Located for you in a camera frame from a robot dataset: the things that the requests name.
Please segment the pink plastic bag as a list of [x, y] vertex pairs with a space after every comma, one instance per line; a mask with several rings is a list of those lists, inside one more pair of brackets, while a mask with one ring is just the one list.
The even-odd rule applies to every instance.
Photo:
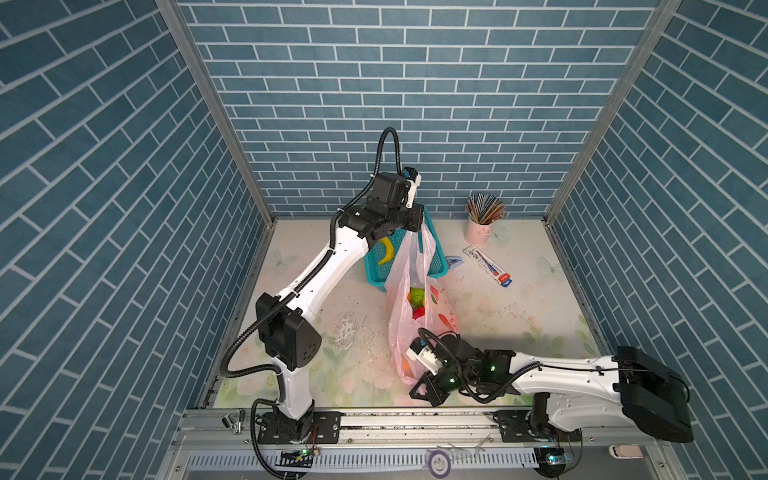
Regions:
[[[459, 322], [444, 285], [428, 275], [430, 260], [427, 256], [433, 255], [435, 250], [435, 241], [426, 225], [422, 225], [419, 232], [407, 231], [385, 283], [390, 307], [388, 344], [392, 363], [397, 376], [409, 387], [427, 371], [406, 357], [411, 342], [419, 338], [418, 330], [426, 328], [436, 335], [459, 331]], [[425, 290], [423, 307], [414, 309], [408, 302], [411, 288]]]

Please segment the green pepper fruit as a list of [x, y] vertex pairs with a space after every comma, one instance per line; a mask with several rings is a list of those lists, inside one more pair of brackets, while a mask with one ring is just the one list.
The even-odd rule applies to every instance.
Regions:
[[407, 300], [414, 309], [423, 307], [425, 290], [423, 288], [411, 288], [407, 295]]

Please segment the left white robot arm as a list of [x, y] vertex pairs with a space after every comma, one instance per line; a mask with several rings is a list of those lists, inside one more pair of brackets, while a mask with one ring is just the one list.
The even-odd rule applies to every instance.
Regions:
[[375, 175], [363, 204], [343, 207], [332, 217], [325, 250], [277, 296], [264, 294], [257, 301], [259, 339], [280, 369], [278, 410], [288, 419], [299, 420], [314, 407], [309, 363], [322, 342], [313, 326], [320, 307], [379, 240], [398, 230], [418, 230], [424, 217], [424, 207], [415, 202], [421, 180], [411, 167]]

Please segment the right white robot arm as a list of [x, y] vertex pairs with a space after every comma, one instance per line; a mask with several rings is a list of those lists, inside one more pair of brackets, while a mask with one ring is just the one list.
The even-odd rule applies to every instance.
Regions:
[[693, 441], [690, 389], [682, 376], [641, 350], [570, 359], [480, 350], [459, 334], [425, 328], [406, 350], [420, 365], [410, 396], [442, 405], [452, 392], [487, 405], [506, 395], [532, 398], [530, 433], [551, 438], [592, 427], [634, 426], [657, 440]]

